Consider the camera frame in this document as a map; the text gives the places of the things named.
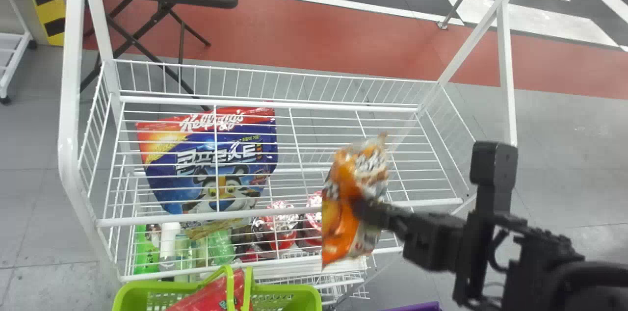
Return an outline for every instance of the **purple object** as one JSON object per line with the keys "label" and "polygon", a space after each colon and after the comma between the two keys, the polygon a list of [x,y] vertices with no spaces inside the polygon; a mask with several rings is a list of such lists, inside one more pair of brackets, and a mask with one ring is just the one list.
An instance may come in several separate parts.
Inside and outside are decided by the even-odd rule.
{"label": "purple object", "polygon": [[424,304],[397,307],[397,309],[387,309],[386,311],[440,311],[438,302],[426,302]]}

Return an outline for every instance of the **orange snack bag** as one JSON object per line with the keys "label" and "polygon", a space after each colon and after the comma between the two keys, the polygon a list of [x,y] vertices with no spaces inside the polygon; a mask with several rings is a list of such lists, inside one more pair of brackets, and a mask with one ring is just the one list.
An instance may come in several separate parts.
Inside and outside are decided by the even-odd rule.
{"label": "orange snack bag", "polygon": [[377,244],[380,230],[357,219],[351,207],[356,200],[377,199],[386,192],[385,138],[382,133],[334,155],[323,186],[323,268],[342,258],[368,255]]}

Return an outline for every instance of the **snack bag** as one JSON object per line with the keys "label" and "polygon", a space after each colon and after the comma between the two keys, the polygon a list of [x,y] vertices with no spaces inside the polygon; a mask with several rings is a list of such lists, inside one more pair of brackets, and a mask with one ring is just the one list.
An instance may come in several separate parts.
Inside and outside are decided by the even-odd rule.
{"label": "snack bag", "polygon": [[[222,107],[135,127],[148,184],[172,214],[252,209],[277,164],[272,108]],[[249,223],[244,218],[181,226],[197,240]]]}
{"label": "snack bag", "polygon": [[342,258],[371,253],[380,230],[361,222],[352,202],[378,199],[386,192],[386,134],[336,152],[323,186],[323,268]]}
{"label": "snack bag", "polygon": [[[294,206],[285,201],[274,201],[267,209],[287,209]],[[267,215],[253,219],[254,248],[258,257],[276,258],[284,255],[294,244],[298,214]]]}
{"label": "snack bag", "polygon": [[[234,306],[239,310],[244,304],[244,270],[234,270]],[[224,311],[227,309],[227,277],[211,281],[196,293],[182,298],[166,311]]]}

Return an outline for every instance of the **green basket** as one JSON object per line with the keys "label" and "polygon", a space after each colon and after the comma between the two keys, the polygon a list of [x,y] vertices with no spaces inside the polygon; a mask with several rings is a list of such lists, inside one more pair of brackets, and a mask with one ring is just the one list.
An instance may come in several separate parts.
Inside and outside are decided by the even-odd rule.
{"label": "green basket", "polygon": [[119,289],[112,311],[161,311],[182,298],[195,293],[222,274],[227,275],[227,311],[321,311],[318,290],[312,285],[261,285],[253,280],[253,269],[246,268],[244,303],[236,310],[234,276],[230,266],[221,266],[200,283],[159,282],[141,280],[129,282]]}

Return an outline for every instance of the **white wire basket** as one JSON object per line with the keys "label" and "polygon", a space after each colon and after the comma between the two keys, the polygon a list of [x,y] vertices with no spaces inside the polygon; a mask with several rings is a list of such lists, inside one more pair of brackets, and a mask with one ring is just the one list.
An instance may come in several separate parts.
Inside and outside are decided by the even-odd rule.
{"label": "white wire basket", "polygon": [[[382,131],[388,133],[390,153],[386,201],[409,208],[453,210],[469,196],[464,176],[473,135],[436,82],[130,60],[115,60],[112,66],[120,96],[108,89],[101,72],[86,126],[81,130],[84,135],[78,158],[80,177],[97,215],[96,225],[124,282],[217,268],[207,258],[189,270],[135,275],[135,267],[141,265],[135,252],[136,225],[269,215],[265,208],[277,200],[292,204],[292,211],[298,213],[314,211],[317,208],[307,207],[307,199],[321,190],[334,152]],[[179,80],[165,77],[163,67],[177,70]],[[182,90],[181,81],[190,85],[190,94]],[[426,97],[431,103],[421,106]],[[139,145],[143,141],[135,124],[197,114],[204,111],[200,105],[210,110],[222,106],[274,108],[278,152],[271,154],[277,155],[278,163],[267,175],[253,210],[172,215],[155,198],[146,179],[146,169],[153,164],[142,162]],[[247,234],[251,233],[235,233],[233,239],[244,239]],[[374,253],[401,250],[394,234],[382,233]],[[366,270],[366,262],[358,259],[321,271],[320,247],[316,246],[300,249],[294,245],[289,251],[274,253],[242,266],[253,265],[256,276],[273,280],[296,280],[303,275],[345,278],[347,273],[355,276]],[[346,291],[352,281],[361,278],[344,280]],[[339,290],[332,288],[328,294],[337,295],[334,292]]]}

